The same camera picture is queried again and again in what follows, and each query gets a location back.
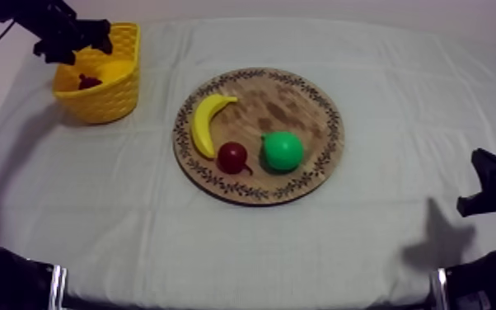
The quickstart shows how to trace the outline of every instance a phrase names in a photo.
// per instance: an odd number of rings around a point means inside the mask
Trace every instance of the round wooden plate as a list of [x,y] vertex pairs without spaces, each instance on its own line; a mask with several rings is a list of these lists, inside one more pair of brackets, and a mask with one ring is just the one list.
[[[222,172],[194,146],[194,111],[214,93],[238,97],[210,125],[216,153],[229,141],[244,145],[253,176],[247,170]],[[293,132],[304,146],[302,164],[288,174],[269,173],[260,165],[261,135],[274,131]],[[334,102],[303,77],[273,68],[245,68],[211,79],[188,97],[175,121],[173,148],[185,174],[208,193],[238,204],[281,204],[308,194],[330,176],[344,149],[344,127]]]

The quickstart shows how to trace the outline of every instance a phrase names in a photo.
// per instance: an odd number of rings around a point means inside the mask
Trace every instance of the table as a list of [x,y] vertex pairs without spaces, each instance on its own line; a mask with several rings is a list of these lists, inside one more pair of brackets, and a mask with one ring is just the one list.
[[[138,108],[85,126],[30,56],[0,109],[0,245],[69,268],[69,293],[141,307],[363,308],[412,303],[427,275],[496,249],[496,214],[461,218],[480,189],[470,153],[496,153],[496,49],[344,21],[143,24]],[[346,147],[311,195],[247,209],[175,163],[185,98],[235,68],[313,81]]]

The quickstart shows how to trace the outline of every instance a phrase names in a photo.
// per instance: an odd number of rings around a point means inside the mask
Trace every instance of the white wall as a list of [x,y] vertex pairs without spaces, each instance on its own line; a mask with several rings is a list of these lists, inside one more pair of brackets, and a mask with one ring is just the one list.
[[401,26],[496,44],[496,0],[67,0],[67,2],[83,16],[116,21],[227,16],[304,16]]

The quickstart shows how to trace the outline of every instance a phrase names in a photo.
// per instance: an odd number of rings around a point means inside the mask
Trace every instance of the banana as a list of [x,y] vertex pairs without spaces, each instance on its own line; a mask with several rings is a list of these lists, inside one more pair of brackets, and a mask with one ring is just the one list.
[[210,121],[227,104],[237,101],[238,98],[234,96],[213,94],[205,97],[196,108],[190,129],[194,145],[205,157],[209,159],[215,158],[212,136],[209,133]]

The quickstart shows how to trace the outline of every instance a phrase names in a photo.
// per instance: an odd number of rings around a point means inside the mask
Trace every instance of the yellow basket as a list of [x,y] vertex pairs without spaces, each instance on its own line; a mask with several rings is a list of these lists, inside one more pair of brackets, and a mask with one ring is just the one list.
[[[106,55],[90,47],[75,54],[75,65],[60,64],[53,92],[58,101],[78,119],[103,124],[129,114],[138,100],[138,54],[140,27],[132,23],[111,26],[113,53]],[[79,89],[79,75],[98,78],[102,84]]]

